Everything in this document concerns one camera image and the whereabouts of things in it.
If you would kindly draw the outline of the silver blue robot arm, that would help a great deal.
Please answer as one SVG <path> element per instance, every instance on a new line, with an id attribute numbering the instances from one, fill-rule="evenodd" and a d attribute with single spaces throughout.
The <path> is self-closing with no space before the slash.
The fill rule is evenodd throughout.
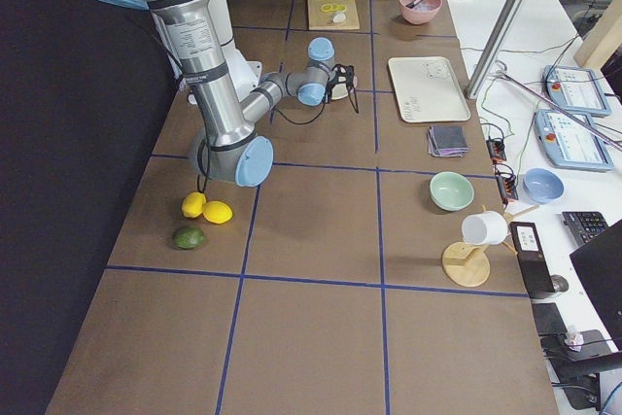
<path id="1" fill-rule="evenodd" d="M 255 124 L 284 97 L 323 106 L 332 98 L 355 95 L 351 66 L 334 60 L 324 37 L 308 46 L 300 73 L 262 74 L 235 47 L 226 0 L 98 0 L 151 12 L 162 46 L 177 77 L 190 87 L 204 122 L 190 159 L 207 179 L 255 187 L 273 163 L 271 142 Z"/>

